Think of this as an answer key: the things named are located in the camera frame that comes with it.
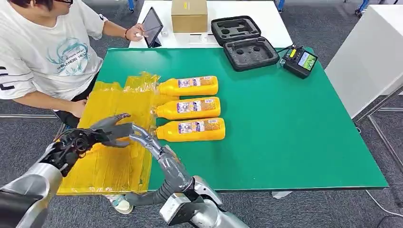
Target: shoe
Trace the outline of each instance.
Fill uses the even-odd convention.
[[[121,214],[130,214],[133,210],[133,205],[125,200],[124,195],[104,195],[111,202],[112,206]]]

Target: white table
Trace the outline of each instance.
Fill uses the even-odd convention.
[[[370,5],[325,69],[351,118],[403,84],[403,5]]]
[[[208,32],[173,33],[171,1],[144,1],[138,22],[142,23],[148,10],[154,7],[164,28],[158,36],[162,48],[219,48],[211,32],[211,20],[234,16],[250,16],[259,26],[262,36],[273,47],[285,48],[292,44],[276,5],[272,1],[207,1]],[[131,42],[129,48],[147,48],[144,40]]]

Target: cardboard box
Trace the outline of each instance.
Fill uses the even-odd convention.
[[[207,32],[206,0],[172,0],[173,32]]]

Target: gray carpet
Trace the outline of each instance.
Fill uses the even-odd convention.
[[[125,1],[87,2],[97,12],[125,27],[136,22],[141,6],[139,2],[135,13],[131,14]],[[347,4],[341,0],[287,0],[281,16],[293,41],[312,47],[325,67],[358,21],[353,12],[359,3],[356,0]],[[92,41],[91,45],[104,57],[108,47],[127,47],[128,42],[104,37]],[[403,107],[403,97],[394,99],[389,106]],[[0,101],[0,113],[48,114],[48,110]],[[403,159],[403,114],[377,113],[374,117]],[[60,123],[57,120],[0,120],[0,124],[0,185],[3,185],[35,162]],[[363,139],[391,185],[371,193],[386,209],[403,213],[396,205],[403,201],[402,173],[369,121],[364,120],[360,127]],[[274,199],[269,192],[223,193],[221,196],[226,209],[252,228],[373,228],[386,215],[363,190],[293,192],[283,199]],[[101,196],[55,197],[45,227],[162,228],[166,225],[158,215],[159,207],[136,208],[132,214],[124,216]],[[403,228],[403,221],[388,218],[380,227]]]

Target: orange bottle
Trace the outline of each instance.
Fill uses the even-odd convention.
[[[168,120],[218,117],[221,113],[218,97],[203,97],[169,101],[155,110],[158,117]]]
[[[158,139],[169,142],[221,140],[225,137],[222,118],[171,121],[156,130]]]
[[[171,96],[216,95],[218,79],[216,76],[168,79],[158,86],[160,94]]]

